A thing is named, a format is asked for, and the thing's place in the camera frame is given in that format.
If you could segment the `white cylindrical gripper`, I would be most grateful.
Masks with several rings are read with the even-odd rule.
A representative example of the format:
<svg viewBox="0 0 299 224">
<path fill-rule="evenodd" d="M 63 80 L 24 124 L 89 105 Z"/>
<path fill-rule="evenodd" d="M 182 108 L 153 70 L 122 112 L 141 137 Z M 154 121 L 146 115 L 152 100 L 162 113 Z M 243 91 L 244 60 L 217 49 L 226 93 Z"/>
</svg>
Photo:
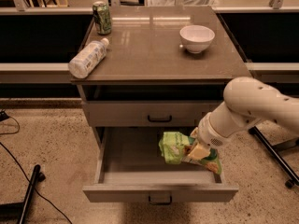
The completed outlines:
<svg viewBox="0 0 299 224">
<path fill-rule="evenodd" d="M 201 160 L 210 155 L 210 149 L 220 148 L 231 142 L 230 138 L 220 135 L 212 127 L 209 120 L 211 113 L 207 113 L 195 127 L 190 137 L 197 138 L 191 145 L 187 146 L 187 157 L 193 160 Z"/>
</svg>

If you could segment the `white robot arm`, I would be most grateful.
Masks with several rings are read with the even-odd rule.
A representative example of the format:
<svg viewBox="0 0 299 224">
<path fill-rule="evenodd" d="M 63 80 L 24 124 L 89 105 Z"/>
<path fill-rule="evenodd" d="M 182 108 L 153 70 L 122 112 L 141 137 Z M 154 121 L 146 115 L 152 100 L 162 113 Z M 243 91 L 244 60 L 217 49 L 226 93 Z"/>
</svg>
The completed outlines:
<svg viewBox="0 0 299 224">
<path fill-rule="evenodd" d="M 210 155 L 210 149 L 229 143 L 234 133 L 264 120 L 299 134 L 299 99 L 251 77 L 235 78 L 226 85 L 223 102 L 193 130 L 191 137 L 195 141 L 187 157 L 201 160 Z"/>
</svg>

